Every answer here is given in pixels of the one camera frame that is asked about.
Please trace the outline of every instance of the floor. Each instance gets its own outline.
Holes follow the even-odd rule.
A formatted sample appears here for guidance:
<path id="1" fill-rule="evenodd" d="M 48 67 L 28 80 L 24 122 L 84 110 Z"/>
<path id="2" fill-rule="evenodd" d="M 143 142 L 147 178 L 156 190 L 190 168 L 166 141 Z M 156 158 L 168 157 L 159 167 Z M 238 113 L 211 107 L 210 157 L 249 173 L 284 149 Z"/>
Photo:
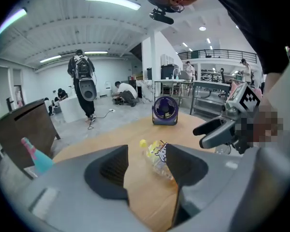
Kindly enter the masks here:
<path id="1" fill-rule="evenodd" d="M 95 101 L 95 113 L 97 118 L 93 122 L 93 129 L 91 130 L 88 130 L 89 122 L 86 122 L 85 119 L 67 124 L 64 121 L 62 114 L 54 115 L 51 119 L 61 139 L 55 140 L 52 145 L 53 156 L 58 154 L 67 146 L 79 143 L 85 138 L 98 136 L 101 133 L 111 131 L 115 128 L 137 121 L 143 117 L 150 116 L 152 114 L 152 105 L 152 103 L 140 102 L 135 107 L 130 107 L 126 104 L 114 105 L 112 98 L 110 97 L 98 99 Z M 115 112 L 109 112 L 109 109 L 115 109 Z M 185 114 L 190 113 L 190 109 L 186 107 L 180 107 L 179 111 Z M 200 114 L 197 114 L 197 116 L 205 121 L 211 119 Z M 216 150 L 220 153 L 226 153 L 230 151 L 230 148 L 229 146 L 222 145 L 217 147 Z M 238 153 L 232 149 L 231 155 L 238 155 Z"/>

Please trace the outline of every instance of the fluorescent light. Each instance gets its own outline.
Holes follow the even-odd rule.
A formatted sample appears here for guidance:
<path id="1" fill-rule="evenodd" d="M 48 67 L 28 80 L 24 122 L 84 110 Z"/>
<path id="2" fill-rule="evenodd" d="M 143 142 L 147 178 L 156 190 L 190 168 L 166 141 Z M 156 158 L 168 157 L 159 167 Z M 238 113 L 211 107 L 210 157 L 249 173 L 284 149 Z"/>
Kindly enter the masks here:
<path id="1" fill-rule="evenodd" d="M 110 3 L 118 4 L 121 6 L 125 6 L 133 10 L 138 10 L 141 7 L 138 3 L 131 2 L 128 0 L 87 0 L 87 1 L 110 2 Z"/>
<path id="2" fill-rule="evenodd" d="M 47 59 L 44 59 L 42 61 L 40 61 L 40 63 L 44 63 L 44 62 L 47 62 L 47 61 L 50 61 L 50 60 L 53 60 L 53 59 L 57 59 L 57 58 L 60 58 L 61 56 L 58 55 L 58 56 L 55 56 L 55 57 L 51 57 L 51 58 L 47 58 Z"/>
<path id="3" fill-rule="evenodd" d="M 19 18 L 23 17 L 24 15 L 26 15 L 27 12 L 25 9 L 21 9 L 19 11 L 17 11 L 14 15 L 12 15 L 11 17 L 7 18 L 2 25 L 0 26 L 0 34 L 8 27 L 10 26 L 13 22 L 17 21 Z"/>
<path id="4" fill-rule="evenodd" d="M 85 54 L 106 54 L 108 53 L 107 51 L 89 51 L 85 52 Z"/>

